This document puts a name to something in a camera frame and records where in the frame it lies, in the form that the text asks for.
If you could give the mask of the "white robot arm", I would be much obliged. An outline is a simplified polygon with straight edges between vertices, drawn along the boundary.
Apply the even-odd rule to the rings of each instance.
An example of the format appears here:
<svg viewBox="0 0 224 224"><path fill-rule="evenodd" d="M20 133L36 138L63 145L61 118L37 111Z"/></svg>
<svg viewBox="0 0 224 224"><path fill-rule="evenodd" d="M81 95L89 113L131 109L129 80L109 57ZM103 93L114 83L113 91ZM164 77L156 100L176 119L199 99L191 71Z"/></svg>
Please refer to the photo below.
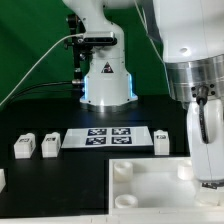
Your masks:
<svg viewBox="0 0 224 224"><path fill-rule="evenodd" d="M93 50L80 102L98 111L137 99L125 68L123 30L103 9L142 5L146 32L163 44L169 94L188 108L194 174L202 182L224 182L224 0L62 1L84 25L78 42Z"/></svg>

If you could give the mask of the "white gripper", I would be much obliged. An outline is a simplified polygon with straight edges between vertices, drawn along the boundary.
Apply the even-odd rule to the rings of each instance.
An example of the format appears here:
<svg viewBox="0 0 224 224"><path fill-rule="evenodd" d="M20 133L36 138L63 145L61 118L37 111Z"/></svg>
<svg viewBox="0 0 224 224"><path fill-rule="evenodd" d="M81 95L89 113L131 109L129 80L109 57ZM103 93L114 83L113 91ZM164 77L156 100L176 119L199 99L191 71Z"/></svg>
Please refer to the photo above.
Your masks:
<svg viewBox="0 0 224 224"><path fill-rule="evenodd" d="M204 106L208 143L202 140L199 105L191 102L187 113L187 134L192 167L201 182L224 181L224 118L220 99L210 100Z"/></svg>

